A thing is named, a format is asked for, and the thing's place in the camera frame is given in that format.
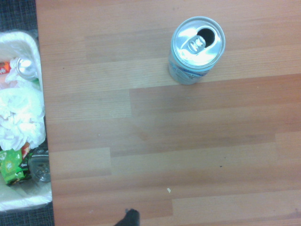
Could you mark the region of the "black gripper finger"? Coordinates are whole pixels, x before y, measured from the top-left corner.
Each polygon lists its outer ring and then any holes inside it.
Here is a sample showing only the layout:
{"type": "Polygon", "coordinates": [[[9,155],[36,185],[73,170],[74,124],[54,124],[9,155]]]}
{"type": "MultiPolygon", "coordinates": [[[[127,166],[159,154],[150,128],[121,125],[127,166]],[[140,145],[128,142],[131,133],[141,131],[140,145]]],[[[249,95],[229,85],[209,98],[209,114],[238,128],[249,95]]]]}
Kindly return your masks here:
{"type": "Polygon", "coordinates": [[[123,219],[121,219],[115,226],[139,226],[140,213],[135,209],[130,209],[126,212],[123,219]]]}

